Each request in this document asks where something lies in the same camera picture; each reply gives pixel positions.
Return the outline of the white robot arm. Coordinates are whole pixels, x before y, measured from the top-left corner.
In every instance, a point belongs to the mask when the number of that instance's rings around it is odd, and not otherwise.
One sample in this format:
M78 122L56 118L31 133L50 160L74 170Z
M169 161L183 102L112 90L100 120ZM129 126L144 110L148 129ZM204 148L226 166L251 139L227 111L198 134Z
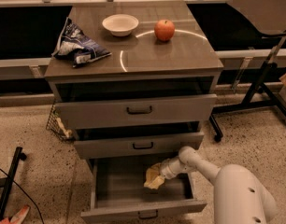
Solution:
M158 189L166 179L191 171L213 185L215 224L267 224L278 212L273 195L250 170L237 164L218 167L192 147L148 168L144 187Z

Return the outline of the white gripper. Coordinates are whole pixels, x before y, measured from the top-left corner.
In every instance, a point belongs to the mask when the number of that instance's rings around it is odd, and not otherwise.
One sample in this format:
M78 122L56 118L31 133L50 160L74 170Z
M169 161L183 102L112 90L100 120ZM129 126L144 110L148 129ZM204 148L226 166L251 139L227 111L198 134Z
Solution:
M172 179L180 173L180 161L178 158L164 160L161 164L156 163L146 171L146 180L154 181L162 176L164 179Z

